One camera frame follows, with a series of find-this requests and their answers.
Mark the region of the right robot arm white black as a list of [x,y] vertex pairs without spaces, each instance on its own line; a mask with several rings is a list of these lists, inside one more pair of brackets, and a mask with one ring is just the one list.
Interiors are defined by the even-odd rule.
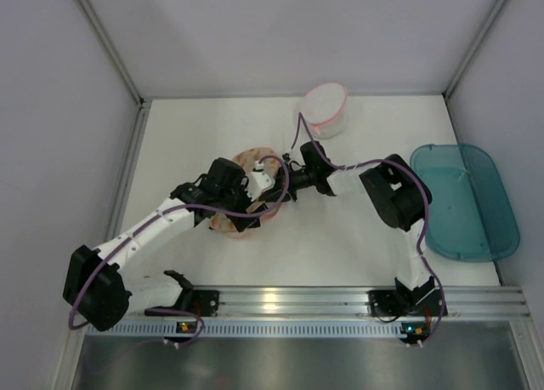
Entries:
[[262,199],[274,202],[295,201],[298,191],[314,188],[322,195],[340,196],[365,194],[378,217],[391,229],[399,229],[416,241],[416,248],[402,254],[397,262],[396,296],[403,302],[416,304],[435,290],[438,278],[422,260],[423,235],[426,232],[432,194],[424,182],[397,154],[354,166],[332,164],[322,145],[310,141],[300,147],[303,164],[288,154],[282,161],[288,174],[281,169],[275,175],[275,186]]

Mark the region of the orange patterned bra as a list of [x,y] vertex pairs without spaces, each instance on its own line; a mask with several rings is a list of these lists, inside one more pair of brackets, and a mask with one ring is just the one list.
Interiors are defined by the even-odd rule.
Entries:
[[[266,155],[276,155],[276,152],[270,147],[255,147],[248,150],[243,150],[235,155],[231,160],[241,166],[246,173],[249,173],[255,168],[255,165],[260,161],[260,159]],[[277,160],[267,159],[263,162],[263,170],[272,178],[280,171],[280,169],[281,165]],[[267,223],[278,213],[279,210],[280,207],[278,206],[276,209],[274,209],[274,211],[261,216],[258,226],[262,226]],[[209,229],[232,239],[240,239],[244,238],[248,234],[251,234],[253,230],[256,230],[256,228],[254,228],[254,225],[256,224],[257,220],[254,219],[251,228],[245,229],[243,232],[238,232],[235,225],[226,215],[223,213],[218,213],[211,218]]]

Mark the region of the white mesh laundry bag pink trim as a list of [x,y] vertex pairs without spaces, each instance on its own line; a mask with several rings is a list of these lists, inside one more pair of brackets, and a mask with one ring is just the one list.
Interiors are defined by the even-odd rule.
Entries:
[[300,112],[316,138],[332,138],[347,125],[345,86],[328,82],[310,90],[300,104]]

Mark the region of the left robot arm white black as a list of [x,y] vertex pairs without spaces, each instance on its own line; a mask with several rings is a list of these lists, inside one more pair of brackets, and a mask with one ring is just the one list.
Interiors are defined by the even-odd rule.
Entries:
[[180,273],[164,271],[132,282],[128,268],[156,253],[173,238],[214,214],[233,212],[238,230],[258,220],[248,208],[275,181],[258,163],[250,172],[225,158],[213,161],[196,182],[179,185],[153,213],[98,247],[78,247],[69,262],[63,298],[72,306],[69,326],[80,314],[98,331],[107,331],[125,315],[149,308],[175,308],[190,282]]

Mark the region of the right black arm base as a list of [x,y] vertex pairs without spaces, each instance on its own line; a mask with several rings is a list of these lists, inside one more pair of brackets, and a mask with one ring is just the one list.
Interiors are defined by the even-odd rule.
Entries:
[[443,301],[438,289],[430,291],[372,290],[368,294],[371,315],[379,318],[438,317]]

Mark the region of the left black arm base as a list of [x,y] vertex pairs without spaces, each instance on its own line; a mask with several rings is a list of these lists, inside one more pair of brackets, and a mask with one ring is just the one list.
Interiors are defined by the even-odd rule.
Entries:
[[145,316],[191,316],[213,317],[218,311],[220,292],[194,288],[181,293],[174,305],[154,307],[144,311]]

